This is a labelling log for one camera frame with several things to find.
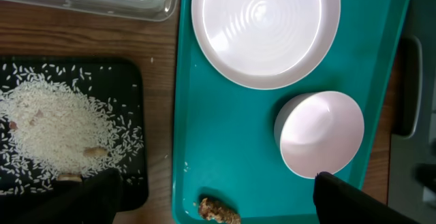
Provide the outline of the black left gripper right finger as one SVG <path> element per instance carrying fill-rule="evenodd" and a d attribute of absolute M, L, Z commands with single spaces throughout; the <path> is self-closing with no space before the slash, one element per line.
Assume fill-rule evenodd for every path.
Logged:
<path fill-rule="evenodd" d="M 328 172 L 315 177 L 313 203 L 321 224 L 417 223 Z"/>

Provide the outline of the pink round plate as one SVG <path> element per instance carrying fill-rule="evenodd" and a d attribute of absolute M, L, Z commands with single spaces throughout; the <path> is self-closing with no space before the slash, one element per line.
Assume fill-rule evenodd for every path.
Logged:
<path fill-rule="evenodd" d="M 332 46 L 341 0 L 191 0 L 199 47 L 225 78 L 280 89 L 310 74 Z"/>

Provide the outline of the brown food scrap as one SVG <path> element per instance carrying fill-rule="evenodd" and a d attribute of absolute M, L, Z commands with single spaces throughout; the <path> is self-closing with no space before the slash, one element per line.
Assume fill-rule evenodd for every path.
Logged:
<path fill-rule="evenodd" d="M 199 215 L 207 221 L 225 224 L 241 224 L 240 215 L 218 200 L 204 198 L 199 205 Z"/>

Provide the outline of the pink bowl with rice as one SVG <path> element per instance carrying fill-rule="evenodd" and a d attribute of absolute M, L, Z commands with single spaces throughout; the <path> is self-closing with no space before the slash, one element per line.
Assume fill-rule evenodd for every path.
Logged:
<path fill-rule="evenodd" d="M 290 99 L 274 123 L 274 138 L 286 167 L 302 178 L 336 174 L 357 154 L 364 117 L 345 93 L 322 91 Z"/>

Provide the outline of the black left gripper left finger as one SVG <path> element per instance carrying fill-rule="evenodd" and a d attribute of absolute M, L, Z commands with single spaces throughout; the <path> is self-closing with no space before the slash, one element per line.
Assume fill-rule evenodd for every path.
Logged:
<path fill-rule="evenodd" d="M 116 170 L 84 182 L 59 183 L 52 193 L 13 205 L 14 223 L 112 223 L 123 196 Z"/>

